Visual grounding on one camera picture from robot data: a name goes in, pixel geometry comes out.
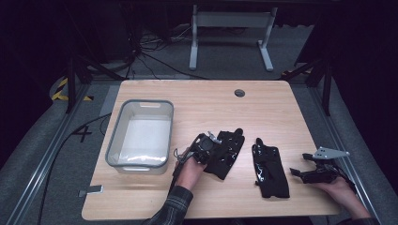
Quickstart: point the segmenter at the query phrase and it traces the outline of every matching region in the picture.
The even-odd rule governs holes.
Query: plaid sleeve
[[[193,194],[180,186],[173,187],[167,196],[166,202],[158,213],[144,221],[144,225],[178,225],[184,220]]]
[[[380,225],[378,220],[373,217],[369,218],[358,218],[358,219],[346,219],[339,222],[337,225]]]

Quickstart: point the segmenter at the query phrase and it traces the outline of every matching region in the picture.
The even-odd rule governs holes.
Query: metal rail
[[[333,124],[333,121],[329,116],[325,115],[325,112],[322,107],[322,97],[320,96],[319,92],[316,90],[316,88],[309,88],[311,97],[313,98],[313,101],[316,104],[316,108],[318,109],[319,113],[322,115],[322,118],[326,124],[326,127],[330,133],[331,138],[333,139],[333,142],[336,145],[336,149],[340,151],[347,152],[347,150],[344,148],[343,142],[337,132],[336,127]],[[362,181],[357,174],[354,165],[351,162],[351,159],[349,157],[341,157],[341,158],[336,158],[342,169],[346,172],[348,178],[353,181],[356,184],[357,188],[357,195],[360,199],[360,201],[363,203],[363,205],[368,209],[368,211],[373,215],[374,218],[377,218],[378,221],[380,221],[377,212],[375,211],[374,206],[372,205],[371,200],[369,199],[368,194],[366,193],[366,190],[363,187]]]
[[[82,86],[79,88],[79,92],[76,97],[77,102],[75,106],[71,109],[70,113],[65,114],[64,118],[62,119],[58,130],[55,132],[54,137],[50,142],[50,145],[48,146],[43,158],[41,159],[41,162],[32,173],[28,185],[26,186],[21,198],[18,200],[17,205],[15,206],[10,217],[8,218],[8,221],[6,223],[7,225],[22,224],[23,218],[28,211],[29,206],[32,204],[32,201],[38,193],[38,190],[40,189],[43,180],[50,170],[52,162],[55,160],[56,152],[63,141],[62,138],[64,138],[65,133],[68,130],[70,121],[72,120],[74,114],[77,112],[80,103],[83,101],[88,87],[88,84],[82,84]]]

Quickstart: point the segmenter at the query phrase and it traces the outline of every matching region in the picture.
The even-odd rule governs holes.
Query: metal frame
[[[273,70],[273,65],[269,58],[267,44],[275,21],[277,8],[273,7],[271,12],[209,12],[198,11],[197,6],[193,6],[192,13],[192,45],[190,70],[196,70],[198,54],[197,29],[199,26],[205,27],[252,27],[264,28],[265,34],[262,40],[258,40],[258,48],[263,56],[264,65],[267,71]]]
[[[36,170],[32,173],[29,183],[27,184],[21,198],[18,200],[17,205],[8,218],[6,223],[7,225],[23,223],[23,218],[26,212],[29,210],[32,201],[35,199],[43,180],[46,178],[46,175],[49,172],[53,161],[55,160],[56,152],[61,146],[62,139],[65,137],[69,124],[74,117],[74,114],[77,112],[80,103],[83,101],[88,88],[89,84],[82,84],[82,86],[79,88],[75,107],[70,109],[70,113],[65,113],[58,130],[55,132],[50,145],[41,159],[41,162],[38,164]]]
[[[324,122],[326,124],[326,128],[329,131],[329,134],[331,138],[333,139],[333,142],[336,145],[336,149],[340,151],[347,152],[346,149],[344,148],[343,142],[337,132],[336,127],[333,124],[333,121],[331,121],[330,116],[326,115],[326,113],[323,110],[323,105],[321,102],[321,96],[316,90],[316,88],[309,88],[311,97],[313,98],[313,101],[315,102],[317,109],[320,114],[322,114],[322,118],[324,119]],[[377,218],[378,221],[380,221],[377,212],[375,211],[375,207],[373,206],[371,200],[369,199],[369,196],[363,187],[362,181],[357,174],[354,165],[351,162],[351,159],[349,157],[341,157],[341,158],[336,158],[335,159],[339,165],[342,167],[342,169],[346,172],[348,178],[353,181],[356,184],[357,188],[357,196],[360,199],[360,201],[363,203],[363,205],[366,207],[366,209],[369,211],[369,213],[372,214],[374,218]]]

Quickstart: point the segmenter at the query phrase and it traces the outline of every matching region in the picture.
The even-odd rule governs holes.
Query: metal bracket
[[[343,152],[331,148],[319,147],[318,150],[313,154],[315,159],[332,159],[332,158],[342,158],[348,157],[349,152]]]
[[[103,192],[103,186],[90,186],[87,190],[79,190],[78,197],[82,198],[87,194],[98,194]]]

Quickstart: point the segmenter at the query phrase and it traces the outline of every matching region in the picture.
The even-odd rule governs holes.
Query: white stand
[[[275,21],[276,12],[276,7],[271,12],[198,12],[197,6],[193,6],[190,70],[196,70],[198,54],[197,28],[198,26],[206,26],[265,28],[264,38],[258,40],[258,47],[260,48],[267,71],[272,71],[273,66],[267,51],[267,43]]]

